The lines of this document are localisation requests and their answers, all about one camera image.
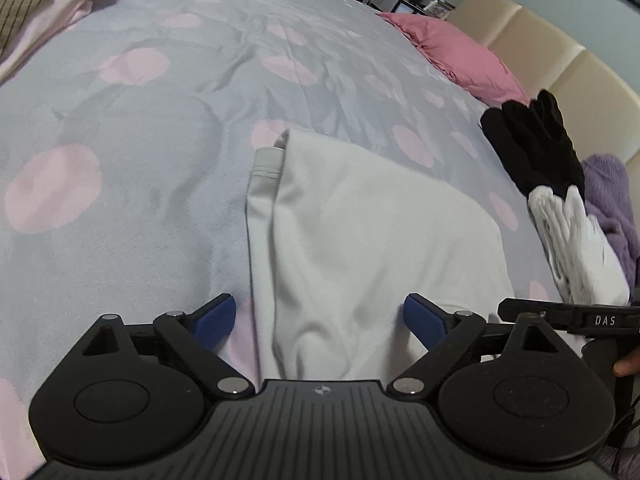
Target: bedspread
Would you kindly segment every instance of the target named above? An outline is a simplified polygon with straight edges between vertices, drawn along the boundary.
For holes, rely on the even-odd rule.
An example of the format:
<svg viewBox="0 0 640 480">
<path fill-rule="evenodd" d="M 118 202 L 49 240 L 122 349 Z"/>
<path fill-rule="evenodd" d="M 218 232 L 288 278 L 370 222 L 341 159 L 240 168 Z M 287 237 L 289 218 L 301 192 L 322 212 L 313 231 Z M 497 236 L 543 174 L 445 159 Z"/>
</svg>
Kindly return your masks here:
<svg viewBox="0 0 640 480">
<path fill-rule="evenodd" d="M 484 110 L 353 0 L 96 4 L 0 87 L 0 477 L 41 460 L 26 407 L 105 312 L 231 293 L 221 355 L 255 380 L 246 190 L 289 125 L 449 182 L 497 221 L 516 295 L 558 300 Z"/>
</svg>

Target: circular pad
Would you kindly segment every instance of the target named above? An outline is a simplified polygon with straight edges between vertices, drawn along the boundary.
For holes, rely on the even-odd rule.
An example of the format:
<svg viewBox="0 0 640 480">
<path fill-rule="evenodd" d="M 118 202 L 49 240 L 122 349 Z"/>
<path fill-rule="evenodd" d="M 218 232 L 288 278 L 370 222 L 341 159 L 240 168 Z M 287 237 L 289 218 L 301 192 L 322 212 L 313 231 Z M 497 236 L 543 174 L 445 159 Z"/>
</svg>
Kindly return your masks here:
<svg viewBox="0 0 640 480">
<path fill-rule="evenodd" d="M 503 353 L 442 385 L 438 407 L 466 445 L 507 466 L 565 466 L 600 448 L 613 402 L 587 367 L 555 353 Z"/>
<path fill-rule="evenodd" d="M 149 404 L 149 392 L 131 381 L 91 384 L 76 397 L 76 410 L 94 422 L 122 422 L 141 413 Z"/>
<path fill-rule="evenodd" d="M 535 376 L 501 382 L 495 387 L 494 399 L 507 412 L 525 418 L 557 415 L 569 403 L 569 395 L 560 384 Z"/>
</svg>

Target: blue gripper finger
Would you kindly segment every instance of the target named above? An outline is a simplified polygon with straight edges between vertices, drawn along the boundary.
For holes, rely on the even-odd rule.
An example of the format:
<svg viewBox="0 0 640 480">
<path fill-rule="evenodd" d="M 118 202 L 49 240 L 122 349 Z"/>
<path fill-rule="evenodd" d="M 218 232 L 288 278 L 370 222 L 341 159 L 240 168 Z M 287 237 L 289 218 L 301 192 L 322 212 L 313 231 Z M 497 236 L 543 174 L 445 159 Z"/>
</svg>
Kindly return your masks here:
<svg viewBox="0 0 640 480">
<path fill-rule="evenodd" d="M 229 296 L 198 318 L 191 328 L 191 333 L 201 346 L 213 351 L 226 336 L 231 334 L 235 323 L 236 300 Z"/>
<path fill-rule="evenodd" d="M 416 300 L 415 296 L 418 295 L 411 294 L 404 300 L 404 324 L 427 350 L 431 350 L 447 336 L 444 316 L 450 314 L 421 296 L 420 301 Z"/>
</svg>

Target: cable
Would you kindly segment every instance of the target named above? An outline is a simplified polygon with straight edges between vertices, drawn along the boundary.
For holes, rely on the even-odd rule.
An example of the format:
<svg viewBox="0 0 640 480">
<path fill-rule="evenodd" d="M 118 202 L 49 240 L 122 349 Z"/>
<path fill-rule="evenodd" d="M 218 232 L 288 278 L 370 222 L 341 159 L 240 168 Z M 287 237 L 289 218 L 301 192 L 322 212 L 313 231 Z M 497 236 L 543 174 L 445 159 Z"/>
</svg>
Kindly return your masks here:
<svg viewBox="0 0 640 480">
<path fill-rule="evenodd" d="M 639 401 L 640 401 L 640 395 L 636 396 L 634 401 L 629 406 L 629 409 L 626 410 L 626 413 L 620 418 L 620 420 L 613 425 L 613 428 L 611 428 L 611 431 L 614 431 L 620 424 L 625 422 L 630 416 L 634 417 L 636 415 L 636 404 L 638 404 Z M 625 437 L 620 441 L 620 444 L 616 451 L 616 455 L 613 459 L 613 464 L 611 464 L 611 472 L 616 476 L 616 478 L 618 477 L 618 474 L 619 474 L 620 459 L 622 458 L 622 450 L 625 445 L 625 442 L 628 439 L 629 434 L 631 434 L 631 432 L 638 426 L 640 426 L 640 419 L 636 420 L 631 426 L 629 426 L 628 430 L 626 430 L 625 432 Z"/>
</svg>

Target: white cloth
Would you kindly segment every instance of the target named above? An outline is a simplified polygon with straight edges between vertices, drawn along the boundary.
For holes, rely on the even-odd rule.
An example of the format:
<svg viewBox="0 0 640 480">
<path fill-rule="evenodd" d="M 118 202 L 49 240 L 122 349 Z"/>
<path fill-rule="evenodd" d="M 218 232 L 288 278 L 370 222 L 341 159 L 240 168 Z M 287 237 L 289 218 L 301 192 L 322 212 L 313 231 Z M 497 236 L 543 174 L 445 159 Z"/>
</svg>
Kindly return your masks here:
<svg viewBox="0 0 640 480">
<path fill-rule="evenodd" d="M 488 317 L 513 295 L 500 230 L 449 184 L 313 132 L 255 153 L 247 224 L 262 378 L 380 379 L 425 353 L 418 292 Z"/>
<path fill-rule="evenodd" d="M 624 305 L 629 286 L 616 253 L 595 216 L 587 216 L 577 187 L 566 200 L 551 188 L 529 193 L 529 209 L 562 300 L 575 304 Z"/>
<path fill-rule="evenodd" d="M 48 0 L 22 26 L 2 53 L 0 83 L 13 74 L 36 50 L 60 30 L 91 12 L 91 0 Z"/>
</svg>

